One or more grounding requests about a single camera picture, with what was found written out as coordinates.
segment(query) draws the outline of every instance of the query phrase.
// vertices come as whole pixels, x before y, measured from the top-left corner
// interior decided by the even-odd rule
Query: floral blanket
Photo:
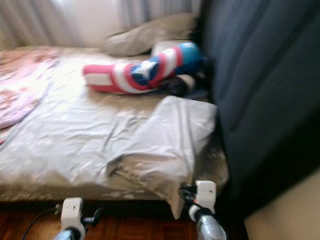
[[[0,52],[0,144],[46,95],[58,60],[53,47]]]

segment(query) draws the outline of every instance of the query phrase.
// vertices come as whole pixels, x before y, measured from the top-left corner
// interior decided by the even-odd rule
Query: wall
[[[99,47],[106,34],[122,29],[117,0],[55,0],[75,26],[79,46]]]
[[[320,240],[320,170],[254,213],[245,226],[250,240]]]

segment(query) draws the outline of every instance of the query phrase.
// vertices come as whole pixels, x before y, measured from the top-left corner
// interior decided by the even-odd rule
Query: wooden floor
[[[1,211],[0,240],[21,240],[38,212]],[[52,240],[60,230],[60,217],[44,215],[31,228],[26,240]],[[247,240],[238,226],[229,226],[230,240]],[[164,221],[143,218],[102,217],[90,227],[85,240],[196,240],[196,225],[191,221]]]

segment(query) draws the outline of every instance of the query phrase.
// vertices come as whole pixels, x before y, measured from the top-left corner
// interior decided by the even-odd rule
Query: stuffed toy
[[[83,75],[88,86],[99,92],[143,94],[157,89],[168,77],[198,73],[202,64],[198,46],[186,42],[139,64],[86,65]]]

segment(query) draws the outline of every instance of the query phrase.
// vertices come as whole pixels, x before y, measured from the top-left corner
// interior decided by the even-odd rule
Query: cable
[[[31,227],[32,227],[34,224],[36,224],[36,222],[39,220],[39,218],[40,218],[42,215],[49,214],[49,213],[53,213],[53,212],[55,212],[55,210],[56,210],[56,207],[52,207],[52,206],[47,206],[46,208],[44,208],[44,209],[39,213],[39,215],[35,218],[35,220],[30,223],[29,227],[25,230],[25,232],[24,232],[21,240],[25,240],[25,239],[26,239],[26,236],[27,236],[28,232],[30,231]]]
[[[179,195],[181,198],[184,199],[184,201],[189,204],[190,206],[191,205],[195,205],[197,206],[198,208],[200,209],[207,209],[210,211],[210,209],[206,208],[206,207],[203,207],[201,205],[199,205],[198,203],[195,202],[195,194],[191,191],[193,190],[194,187],[193,186],[185,186],[185,187],[181,187],[179,189]]]
[[[102,205],[102,206],[100,206],[100,207],[94,212],[93,217],[85,217],[85,218],[83,218],[82,221],[81,221],[82,224],[84,224],[84,225],[90,224],[90,225],[92,225],[93,227],[95,227],[95,226],[98,224],[99,220],[100,220],[101,211],[102,211],[103,209],[105,209],[105,208],[106,208],[106,205],[105,205],[105,204]]]

